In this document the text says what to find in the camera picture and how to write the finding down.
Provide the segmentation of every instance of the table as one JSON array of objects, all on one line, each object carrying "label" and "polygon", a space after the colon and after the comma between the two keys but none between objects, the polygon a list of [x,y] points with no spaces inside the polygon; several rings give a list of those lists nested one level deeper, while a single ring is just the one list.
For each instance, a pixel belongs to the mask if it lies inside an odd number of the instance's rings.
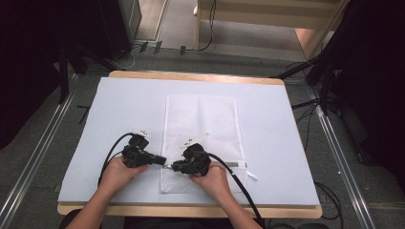
[{"label": "table", "polygon": [[[208,20],[213,0],[199,0],[200,22]],[[218,0],[215,20],[295,28],[307,59],[315,56],[330,31],[339,25],[349,0]]]}]

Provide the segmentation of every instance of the floor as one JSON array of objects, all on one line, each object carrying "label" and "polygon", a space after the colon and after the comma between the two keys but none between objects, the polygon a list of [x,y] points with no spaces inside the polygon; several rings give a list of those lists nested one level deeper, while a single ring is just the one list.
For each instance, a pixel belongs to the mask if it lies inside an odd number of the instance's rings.
[{"label": "floor", "polygon": [[[252,41],[252,45],[246,46],[244,40],[252,40],[251,37],[241,40],[232,38],[234,46],[227,49],[221,47],[221,39],[225,39],[225,32],[232,27],[221,26],[221,24],[215,24],[214,27],[224,29],[221,30],[224,33],[217,34],[215,31],[215,37],[218,37],[219,40],[216,40],[218,43],[214,43],[212,50],[208,50],[208,52],[188,52],[180,55],[180,52],[176,50],[161,49],[159,54],[154,54],[153,43],[156,40],[162,40],[164,48],[177,49],[176,47],[180,45],[195,46],[190,38],[191,34],[194,34],[192,28],[187,28],[183,24],[179,26],[180,24],[167,23],[172,20],[170,10],[179,10],[179,5],[172,4],[179,4],[179,2],[183,2],[185,5],[182,12],[189,12],[189,9],[193,9],[195,6],[193,1],[170,0],[167,11],[163,14],[164,20],[161,22],[159,32],[150,32],[152,36],[144,38],[145,40],[150,39],[151,47],[142,53],[136,50],[132,55],[128,54],[118,61],[118,64],[130,66],[134,63],[129,69],[132,71],[222,73],[258,77],[283,73],[292,67],[295,61],[305,61],[297,48],[296,37],[286,28],[266,28],[274,35],[270,36],[271,39],[268,39],[266,44]],[[192,25],[191,22],[184,22],[185,24]],[[228,32],[232,34],[232,37],[238,37],[233,33],[235,31]],[[74,77],[71,82],[72,96],[69,103],[66,103],[65,107],[58,106],[59,91],[56,90],[29,119],[16,139],[8,147],[0,150],[0,204],[2,206],[6,206],[5,204],[10,200],[10,191],[21,180],[21,175],[24,173],[27,163],[31,161],[31,156],[36,156],[36,159],[39,160],[37,167],[29,167],[33,169],[34,176],[26,180],[30,184],[29,188],[20,190],[20,198],[12,204],[15,207],[15,212],[9,213],[9,216],[12,217],[8,218],[5,209],[2,209],[0,228],[57,228],[58,223],[63,219],[56,212],[57,197],[64,173],[85,125],[85,122],[80,123],[85,109],[79,106],[91,106],[100,77],[108,75],[108,71],[93,61],[87,60],[87,63],[90,67],[88,73]],[[291,104],[308,101],[313,97],[313,89],[305,84],[304,77],[303,73],[298,73],[286,80]],[[305,110],[306,108],[294,110],[294,114],[298,118]],[[50,121],[57,119],[55,114],[61,114],[61,117],[55,121],[54,130],[50,131],[52,138],[49,138],[46,143],[38,144],[38,142],[44,142],[44,140],[40,141],[41,136],[46,132]],[[311,119],[307,116],[297,126],[303,142],[309,140],[307,158],[313,178],[329,186],[342,202],[345,228],[403,228],[405,225],[403,217],[405,197],[397,186],[395,178],[382,167],[365,166],[359,162],[355,145],[338,115],[330,113],[327,121],[337,136],[344,159],[350,165],[350,172],[355,184],[362,198],[367,202],[367,210],[373,221],[371,227],[361,223],[358,213],[353,207],[354,201],[348,192],[349,186],[343,179],[339,163],[336,162],[336,154],[330,148],[330,139],[325,133],[325,119],[322,114],[314,114]],[[319,192],[318,195],[324,214],[334,215],[336,210],[331,200],[322,192]],[[104,220],[103,228],[118,228],[122,221],[123,218],[107,217]],[[313,221],[325,223],[329,228],[340,227],[338,219],[274,219],[271,225],[288,223],[297,228],[302,223]]]}]

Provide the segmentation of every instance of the person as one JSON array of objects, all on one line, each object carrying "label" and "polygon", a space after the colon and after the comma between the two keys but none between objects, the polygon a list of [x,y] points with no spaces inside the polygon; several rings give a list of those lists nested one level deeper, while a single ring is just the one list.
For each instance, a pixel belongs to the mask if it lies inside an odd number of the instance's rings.
[{"label": "person", "polygon": [[[124,159],[122,156],[118,156],[114,157],[110,161],[96,192],[85,204],[83,209],[75,211],[73,219],[68,219],[69,222],[66,228],[68,229],[100,228],[100,224],[104,218],[104,213],[114,195],[126,184],[128,184],[132,178],[145,172],[148,169],[147,165],[142,165],[136,168],[127,168],[123,160]],[[226,179],[226,169],[221,164],[217,162],[211,162],[211,164],[209,165],[208,173],[204,177],[198,177],[194,175],[190,175],[189,177],[193,182],[200,185],[205,191],[205,193],[209,195],[211,198],[213,198],[224,210],[224,212],[228,216],[228,219],[226,220],[230,222],[228,226],[233,226],[233,228],[235,229],[261,228],[259,224],[253,218],[250,217],[247,211],[232,196],[232,193],[230,192],[229,185]],[[178,219],[178,221],[179,220],[189,221],[190,219]],[[200,225],[200,222],[202,221],[201,219],[196,219],[196,221],[198,221],[198,223],[187,224],[190,226],[189,228],[204,228],[201,227]],[[224,225],[224,221],[221,219],[208,220],[208,222],[211,223],[209,228],[213,228],[212,223],[216,221],[219,224],[222,223],[221,228],[229,228],[226,227],[226,225]],[[161,224],[161,220],[158,220],[158,222],[159,228],[173,228],[170,226],[163,227]],[[184,225],[185,224],[183,224],[183,227],[176,226],[176,228],[185,228]]]}]

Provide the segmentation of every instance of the hand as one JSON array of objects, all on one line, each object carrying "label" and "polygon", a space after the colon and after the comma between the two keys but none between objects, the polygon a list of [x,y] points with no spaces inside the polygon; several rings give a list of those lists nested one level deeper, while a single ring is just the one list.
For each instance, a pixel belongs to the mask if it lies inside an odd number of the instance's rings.
[{"label": "hand", "polygon": [[217,202],[220,198],[232,195],[226,179],[226,169],[219,163],[211,161],[208,173],[204,177],[189,176],[194,183],[200,185],[211,198]]},{"label": "hand", "polygon": [[114,195],[125,185],[127,185],[133,177],[148,169],[147,165],[142,165],[136,168],[127,168],[123,160],[123,156],[118,156],[111,159],[106,170],[104,171],[98,189],[102,189]]}]

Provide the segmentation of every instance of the white plastic piece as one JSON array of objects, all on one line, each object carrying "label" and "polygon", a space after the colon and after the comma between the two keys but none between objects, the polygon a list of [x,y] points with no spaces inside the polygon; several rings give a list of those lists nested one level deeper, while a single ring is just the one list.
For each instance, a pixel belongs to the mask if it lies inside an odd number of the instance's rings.
[{"label": "white plastic piece", "polygon": [[131,128],[130,132],[134,133],[134,134],[137,134],[137,135],[142,135],[144,137],[152,137],[151,135],[149,135],[145,131],[140,131],[140,130],[137,130],[137,129],[134,129],[134,128]]},{"label": "white plastic piece", "polygon": [[250,177],[250,178],[252,178],[253,180],[258,180],[258,178],[254,175],[254,174],[252,174],[252,173],[250,173],[249,171],[246,171],[247,172],[247,175]]},{"label": "white plastic piece", "polygon": [[200,141],[206,139],[206,138],[209,137],[209,136],[210,136],[210,134],[209,134],[209,133],[206,133],[205,135],[200,135],[200,136],[196,136],[196,137],[190,138],[190,139],[188,139],[187,142],[185,142],[184,144],[182,144],[182,145],[180,146],[180,148],[181,148],[181,149],[184,149],[184,148],[190,147],[190,146],[192,146],[192,145],[194,145],[194,144],[196,144],[196,143],[199,143]]}]

